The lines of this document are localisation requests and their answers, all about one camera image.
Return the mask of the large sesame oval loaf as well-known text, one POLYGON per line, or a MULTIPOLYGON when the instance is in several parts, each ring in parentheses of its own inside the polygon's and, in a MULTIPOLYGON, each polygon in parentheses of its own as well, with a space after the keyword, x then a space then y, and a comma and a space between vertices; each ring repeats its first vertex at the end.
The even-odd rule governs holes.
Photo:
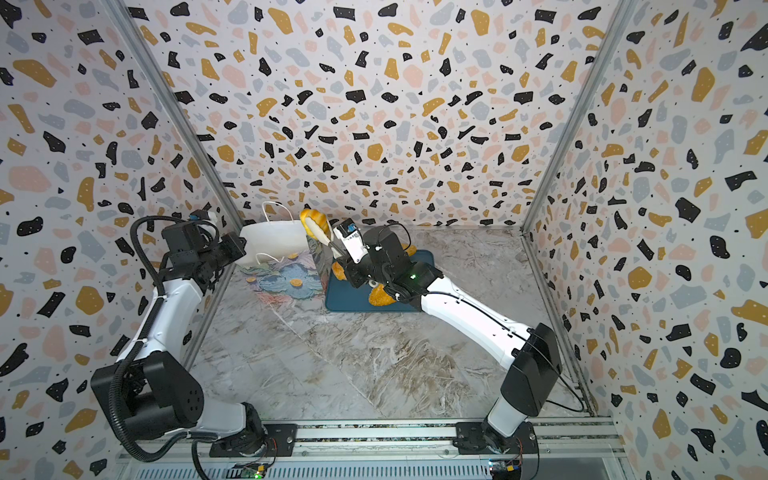
POLYGON ((368 302, 375 307, 384 307, 396 303, 396 300, 385 291, 382 284, 379 284, 371 290, 368 302))

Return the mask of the striped croissant bread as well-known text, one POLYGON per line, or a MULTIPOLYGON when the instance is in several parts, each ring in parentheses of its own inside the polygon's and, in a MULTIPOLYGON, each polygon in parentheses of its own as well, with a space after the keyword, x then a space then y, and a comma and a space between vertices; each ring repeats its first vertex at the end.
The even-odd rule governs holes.
POLYGON ((325 214, 314 209, 304 209, 299 218, 308 237, 326 246, 330 244, 332 232, 325 214))

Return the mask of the floral paper bag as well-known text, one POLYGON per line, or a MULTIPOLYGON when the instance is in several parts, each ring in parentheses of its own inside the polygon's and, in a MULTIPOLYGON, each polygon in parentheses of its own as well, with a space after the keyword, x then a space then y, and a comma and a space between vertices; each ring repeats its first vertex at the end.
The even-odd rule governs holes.
POLYGON ((240 231, 246 240, 243 258, 236 261, 257 296, 264 302, 321 299, 325 296, 333 255, 331 249, 307 236, 299 215, 275 201, 261 204, 264 220, 240 231))

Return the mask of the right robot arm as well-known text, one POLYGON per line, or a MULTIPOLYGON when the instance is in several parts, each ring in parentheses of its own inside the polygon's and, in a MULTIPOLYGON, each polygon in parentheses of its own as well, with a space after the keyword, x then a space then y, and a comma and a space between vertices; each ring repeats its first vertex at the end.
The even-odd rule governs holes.
POLYGON ((416 260, 389 226, 362 231, 347 219, 332 228, 330 245, 350 285, 379 287, 395 301, 446 322, 507 370, 481 423, 478 448, 505 453, 519 447, 515 435, 540 414, 561 378, 553 330, 514 321, 475 299, 437 267, 416 260))

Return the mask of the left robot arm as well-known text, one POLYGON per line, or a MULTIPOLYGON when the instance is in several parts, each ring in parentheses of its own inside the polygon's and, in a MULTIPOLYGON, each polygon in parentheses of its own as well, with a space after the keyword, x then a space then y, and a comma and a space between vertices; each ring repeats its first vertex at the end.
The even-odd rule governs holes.
POLYGON ((247 457, 268 446, 267 431, 248 403, 207 398, 181 362, 184 336, 206 292, 245 254, 245 239, 221 233, 201 210, 189 218, 136 220, 130 240, 153 282, 138 332, 114 364, 96 370, 91 389, 124 450, 149 463, 182 440, 208 443, 220 456, 247 457))

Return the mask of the knotted flower bread roll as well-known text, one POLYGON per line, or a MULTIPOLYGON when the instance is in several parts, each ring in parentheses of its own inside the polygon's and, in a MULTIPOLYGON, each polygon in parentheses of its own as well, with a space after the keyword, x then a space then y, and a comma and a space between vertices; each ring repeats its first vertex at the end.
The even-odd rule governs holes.
POLYGON ((343 267, 338 262, 334 262, 332 264, 332 272, 333 272, 335 278, 338 281, 346 281, 347 280, 346 275, 345 275, 345 271, 344 271, 343 267))

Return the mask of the teal plastic tray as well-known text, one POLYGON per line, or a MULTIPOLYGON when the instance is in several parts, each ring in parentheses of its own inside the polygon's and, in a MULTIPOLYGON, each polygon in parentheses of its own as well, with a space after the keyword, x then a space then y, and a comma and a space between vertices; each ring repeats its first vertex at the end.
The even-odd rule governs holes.
MULTIPOLYGON (((423 261, 434 265, 430 261, 423 260, 417 253, 412 256, 414 260, 423 261)), ((330 278, 330 283, 327 290, 327 296, 325 300, 325 306, 332 312, 397 312, 397 313, 411 313, 420 312, 422 310, 422 296, 420 303, 399 303, 396 302, 392 305, 384 307, 375 307, 369 304, 368 297, 371 290, 374 288, 375 283, 364 284, 358 288, 353 287, 347 280, 338 281, 333 272, 330 278)))

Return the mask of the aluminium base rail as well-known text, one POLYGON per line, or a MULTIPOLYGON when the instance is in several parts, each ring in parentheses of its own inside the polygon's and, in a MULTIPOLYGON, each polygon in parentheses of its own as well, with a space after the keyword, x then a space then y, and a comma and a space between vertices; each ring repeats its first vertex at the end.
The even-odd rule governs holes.
POLYGON ((278 454, 265 479, 630 479, 613 422, 544 417, 525 423, 506 454, 484 445, 475 419, 269 423, 278 454))

